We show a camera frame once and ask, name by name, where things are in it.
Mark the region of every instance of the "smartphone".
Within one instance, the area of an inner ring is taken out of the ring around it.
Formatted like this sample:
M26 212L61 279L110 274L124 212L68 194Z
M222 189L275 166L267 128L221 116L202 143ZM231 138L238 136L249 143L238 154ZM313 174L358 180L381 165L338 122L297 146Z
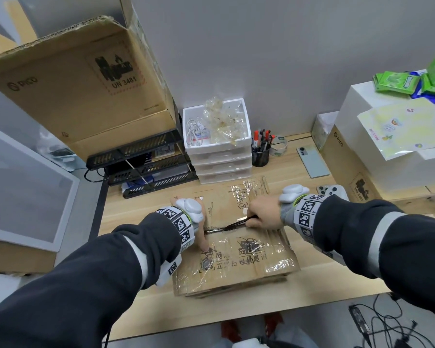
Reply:
M298 155L303 161L307 173L311 178L330 175L324 160L322 159L316 146L308 145L296 148Z

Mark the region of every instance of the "tape roll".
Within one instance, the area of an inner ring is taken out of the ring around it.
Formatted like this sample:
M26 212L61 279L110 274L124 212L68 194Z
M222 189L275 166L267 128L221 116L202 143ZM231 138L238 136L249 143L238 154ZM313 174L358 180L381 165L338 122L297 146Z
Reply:
M287 146L289 145L289 142L285 137L275 137L274 140L272 140L271 149L269 150L269 154L272 156L282 156L287 152Z

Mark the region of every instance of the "white game controller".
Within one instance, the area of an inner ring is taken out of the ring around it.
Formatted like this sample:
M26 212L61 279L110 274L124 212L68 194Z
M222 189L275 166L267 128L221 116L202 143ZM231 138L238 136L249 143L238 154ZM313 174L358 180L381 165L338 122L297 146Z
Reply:
M336 195L346 201L350 201L347 192L340 184L334 184L326 189L325 196Z

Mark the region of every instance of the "person's arm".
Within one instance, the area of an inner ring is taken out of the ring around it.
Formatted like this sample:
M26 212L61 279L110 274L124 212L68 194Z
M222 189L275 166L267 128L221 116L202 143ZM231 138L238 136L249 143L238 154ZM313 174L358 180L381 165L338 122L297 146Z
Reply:
M280 214L278 198L264 198L250 203L249 216L258 218L247 226L300 228L293 217ZM385 200L358 204L333 195L322 201L312 229L312 243L325 252L337 251L352 272L380 277L406 301L435 313L434 218L406 215Z
M177 226L157 212L97 237L0 303L0 347L100 348L137 292L182 249Z

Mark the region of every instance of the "white plastic drawer unit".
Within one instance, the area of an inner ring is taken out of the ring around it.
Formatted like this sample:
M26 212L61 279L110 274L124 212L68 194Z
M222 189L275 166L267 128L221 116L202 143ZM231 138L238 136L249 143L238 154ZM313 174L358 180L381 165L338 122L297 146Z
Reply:
M204 139L202 145L192 146L187 144L186 136L187 136L187 122L189 120L195 120L199 122L203 119L203 110L204 106L193 106L189 108L185 108L182 111L182 130L184 134L184 144L186 148L186 152L189 155L194 154L200 154L204 152L218 152L218 151L225 151L225 150L231 150L243 146L251 146L251 131L249 128L249 121L248 121L248 113L245 107L245 101L244 99L234 99L234 100L226 100L223 102L224 106L228 106L231 109L237 109L239 112L243 112L245 114L245 121L246 121L246 136L241 139L237 139L235 141L235 145L231 143L214 143L210 144L209 139Z
M189 155L192 165L207 165L216 164L220 162L229 162L241 160L251 157L251 146L239 147L237 149L210 152L204 154Z
M221 162L217 164L194 165L194 167L198 176L239 171L251 167L251 156L241 160Z
M59 251L79 179L0 132L0 240Z
M202 176L198 176L198 179L200 180L201 184L206 184L206 183L219 183L219 182L232 181L232 180L241 180L242 178L249 178L249 177L251 177L251 167L239 171L224 173L224 174L202 175Z

